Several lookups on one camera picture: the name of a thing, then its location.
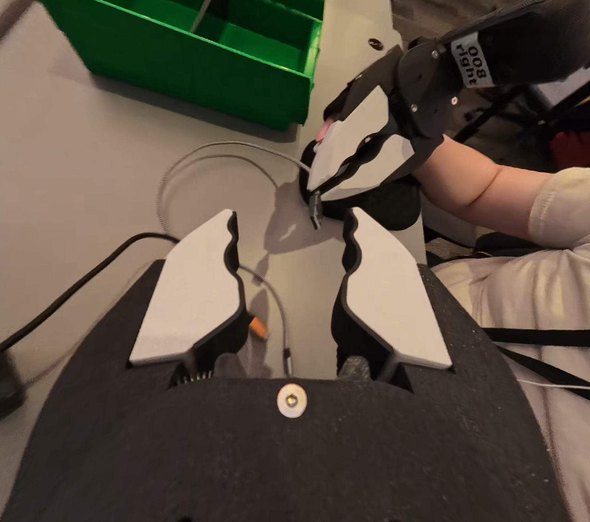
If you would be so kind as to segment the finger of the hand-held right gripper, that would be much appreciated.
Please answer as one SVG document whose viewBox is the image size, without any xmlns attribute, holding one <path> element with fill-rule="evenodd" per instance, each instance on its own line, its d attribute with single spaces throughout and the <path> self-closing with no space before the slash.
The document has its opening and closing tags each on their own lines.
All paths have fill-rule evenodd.
<svg viewBox="0 0 590 522">
<path fill-rule="evenodd" d="M 378 150 L 378 158 L 369 164 L 369 169 L 360 172 L 358 178 L 352 178 L 328 191 L 328 199 L 341 198 L 346 194 L 358 194 L 372 187 L 383 184 L 414 155 L 411 142 L 401 135 L 376 134 L 368 137 L 375 140 L 384 137 L 385 142 Z"/>
<path fill-rule="evenodd" d="M 334 178 L 355 156 L 365 139 L 379 133 L 388 121 L 388 98 L 383 88 L 377 85 L 345 120 L 330 125 L 310 167 L 307 190 L 318 190 Z"/>
</svg>

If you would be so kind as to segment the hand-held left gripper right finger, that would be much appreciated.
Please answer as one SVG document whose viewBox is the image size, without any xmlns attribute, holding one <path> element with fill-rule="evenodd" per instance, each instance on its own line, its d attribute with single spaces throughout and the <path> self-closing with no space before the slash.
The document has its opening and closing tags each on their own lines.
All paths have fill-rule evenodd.
<svg viewBox="0 0 590 522">
<path fill-rule="evenodd" d="M 347 315 L 398 363 L 448 370 L 453 363 L 415 258 L 361 208 L 347 211 L 343 236 Z"/>
</svg>

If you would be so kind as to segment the green plastic bin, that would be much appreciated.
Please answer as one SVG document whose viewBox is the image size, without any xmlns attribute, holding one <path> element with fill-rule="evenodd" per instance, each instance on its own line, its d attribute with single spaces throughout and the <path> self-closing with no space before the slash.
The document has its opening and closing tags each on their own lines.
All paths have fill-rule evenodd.
<svg viewBox="0 0 590 522">
<path fill-rule="evenodd" d="M 325 0 L 39 0 L 84 65 L 276 131 L 306 123 Z"/>
</svg>

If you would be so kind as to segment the person's right forearm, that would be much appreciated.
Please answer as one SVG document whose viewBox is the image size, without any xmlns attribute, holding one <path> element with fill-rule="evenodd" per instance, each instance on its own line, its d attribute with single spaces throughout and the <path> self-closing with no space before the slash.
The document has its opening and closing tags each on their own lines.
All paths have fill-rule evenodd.
<svg viewBox="0 0 590 522">
<path fill-rule="evenodd" d="M 528 239 L 535 200 L 552 174 L 496 164 L 445 136 L 412 174 L 426 198 L 474 226 Z"/>
</svg>

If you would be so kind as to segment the black round wrist rest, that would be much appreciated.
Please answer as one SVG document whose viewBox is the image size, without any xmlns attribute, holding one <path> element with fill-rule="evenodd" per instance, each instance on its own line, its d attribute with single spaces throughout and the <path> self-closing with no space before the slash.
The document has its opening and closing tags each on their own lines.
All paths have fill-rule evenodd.
<svg viewBox="0 0 590 522">
<path fill-rule="evenodd" d="M 346 194 L 341 198 L 328 199 L 328 191 L 341 186 L 345 181 L 358 178 L 360 172 L 369 169 L 369 164 L 378 158 L 378 150 L 385 142 L 384 137 L 365 139 L 350 162 L 345 162 L 336 176 L 320 186 L 323 216 L 344 221 L 350 208 L 358 207 L 373 217 L 389 231 L 402 231 L 411 227 L 421 212 L 418 181 L 405 175 L 358 194 Z"/>
</svg>

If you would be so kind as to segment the black easel stand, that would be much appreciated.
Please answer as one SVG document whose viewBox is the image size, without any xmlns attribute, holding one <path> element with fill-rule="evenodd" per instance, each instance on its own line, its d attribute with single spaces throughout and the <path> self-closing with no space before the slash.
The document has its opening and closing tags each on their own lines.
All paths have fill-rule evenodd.
<svg viewBox="0 0 590 522">
<path fill-rule="evenodd" d="M 519 139 L 535 137 L 544 143 L 557 134 L 557 124 L 572 113 L 589 104 L 589 82 L 577 88 L 565 88 L 564 96 L 557 96 L 551 103 L 540 85 L 517 85 L 506 91 L 485 88 L 478 91 L 489 102 L 487 108 L 479 107 L 466 114 L 467 124 L 454 136 L 465 143 L 474 137 L 489 120 L 499 118 L 521 128 Z"/>
</svg>

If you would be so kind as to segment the dark red bag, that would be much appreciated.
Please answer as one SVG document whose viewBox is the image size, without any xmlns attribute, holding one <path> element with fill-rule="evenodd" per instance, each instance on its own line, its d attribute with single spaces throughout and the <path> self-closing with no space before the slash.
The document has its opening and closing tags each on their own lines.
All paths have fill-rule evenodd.
<svg viewBox="0 0 590 522">
<path fill-rule="evenodd" d="M 589 168 L 589 131 L 562 131 L 551 140 L 549 150 L 557 171 Z"/>
</svg>

